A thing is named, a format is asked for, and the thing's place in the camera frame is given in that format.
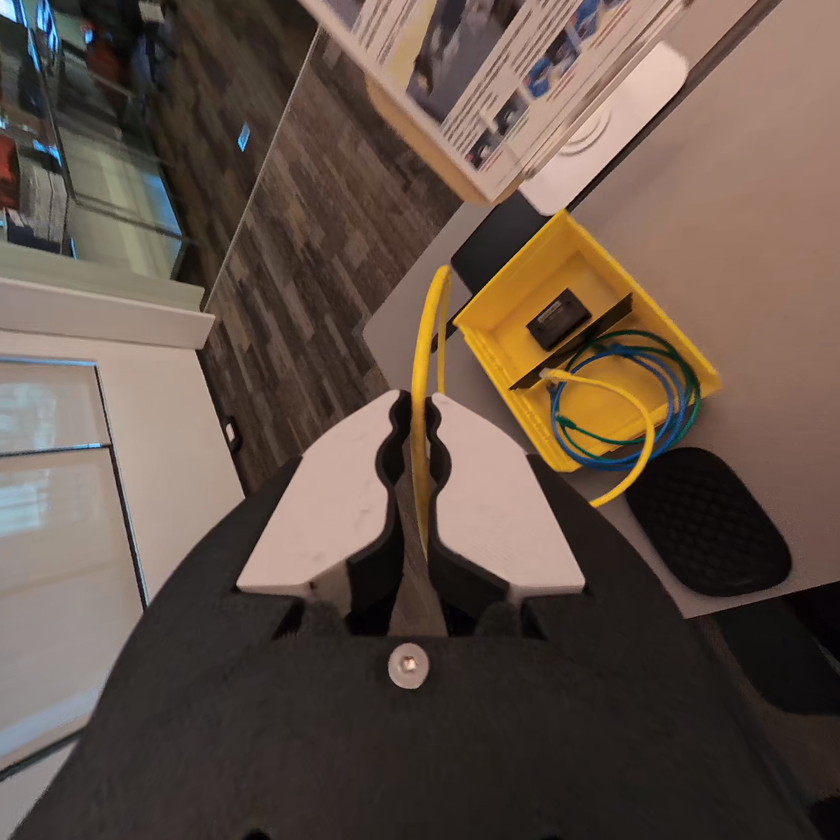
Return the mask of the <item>yellow plastic bin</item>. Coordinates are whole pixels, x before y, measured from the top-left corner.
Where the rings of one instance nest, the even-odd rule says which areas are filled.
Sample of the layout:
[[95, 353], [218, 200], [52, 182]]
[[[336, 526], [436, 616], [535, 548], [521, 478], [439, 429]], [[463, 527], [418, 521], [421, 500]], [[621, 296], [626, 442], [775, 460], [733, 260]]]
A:
[[[667, 351], [662, 345], [666, 341], [696, 376], [700, 397], [720, 390], [719, 373], [685, 331], [571, 215], [557, 213], [455, 319], [523, 433], [553, 469], [572, 473], [581, 467], [581, 459], [609, 456], [619, 441], [644, 440], [643, 418], [611, 392], [564, 385], [558, 409], [576, 425], [570, 430], [571, 444], [567, 437], [559, 442], [552, 429], [551, 395], [545, 381], [539, 379], [528, 389], [508, 389], [561, 346], [542, 350], [527, 324], [565, 289], [571, 289], [591, 312], [591, 321], [568, 339], [632, 293], [632, 313], [595, 342], [600, 347], [636, 345], [655, 355], [651, 348]], [[558, 367], [571, 370], [595, 352], [586, 345]]]

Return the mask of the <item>white stand base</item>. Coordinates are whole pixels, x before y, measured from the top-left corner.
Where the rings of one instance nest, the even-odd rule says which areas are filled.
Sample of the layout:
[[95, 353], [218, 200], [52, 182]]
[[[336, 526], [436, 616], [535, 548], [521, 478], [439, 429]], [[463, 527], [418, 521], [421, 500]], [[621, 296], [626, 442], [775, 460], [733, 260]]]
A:
[[567, 208], [684, 86], [688, 60], [658, 42], [603, 104], [518, 191], [551, 217]]

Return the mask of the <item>black network switch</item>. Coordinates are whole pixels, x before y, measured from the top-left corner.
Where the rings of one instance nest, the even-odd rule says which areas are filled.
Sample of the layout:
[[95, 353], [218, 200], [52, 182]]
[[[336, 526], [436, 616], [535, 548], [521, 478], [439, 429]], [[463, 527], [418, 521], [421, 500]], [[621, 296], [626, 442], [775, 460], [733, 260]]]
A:
[[565, 289], [528, 322], [527, 330], [542, 350], [552, 350], [591, 320], [584, 303]]

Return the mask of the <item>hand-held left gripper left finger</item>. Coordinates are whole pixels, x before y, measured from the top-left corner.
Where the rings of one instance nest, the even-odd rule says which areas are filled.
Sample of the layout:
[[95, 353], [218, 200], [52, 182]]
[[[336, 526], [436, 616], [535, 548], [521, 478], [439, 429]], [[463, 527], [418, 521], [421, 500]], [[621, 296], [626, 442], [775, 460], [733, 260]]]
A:
[[345, 417], [295, 464], [287, 488], [237, 579], [244, 593], [300, 599], [381, 599], [393, 583], [362, 583], [352, 560], [394, 533], [394, 486], [380, 455], [402, 461], [411, 398], [392, 390]]

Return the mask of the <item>black mesh wrist rest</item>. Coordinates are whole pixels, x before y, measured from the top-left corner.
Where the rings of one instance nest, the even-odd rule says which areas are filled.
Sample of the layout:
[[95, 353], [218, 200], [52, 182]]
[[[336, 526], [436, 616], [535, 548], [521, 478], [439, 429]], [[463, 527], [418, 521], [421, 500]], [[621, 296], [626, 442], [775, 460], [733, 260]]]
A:
[[763, 592], [791, 573], [781, 532], [733, 469], [705, 449], [657, 457], [625, 499], [666, 569], [693, 592]]

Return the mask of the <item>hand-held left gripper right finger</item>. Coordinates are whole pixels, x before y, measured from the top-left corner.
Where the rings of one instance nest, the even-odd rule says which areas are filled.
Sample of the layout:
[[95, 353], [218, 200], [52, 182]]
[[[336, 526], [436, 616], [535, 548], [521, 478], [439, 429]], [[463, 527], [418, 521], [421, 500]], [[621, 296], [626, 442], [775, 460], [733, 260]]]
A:
[[585, 577], [526, 451], [452, 398], [427, 399], [428, 558], [444, 599], [581, 593]]

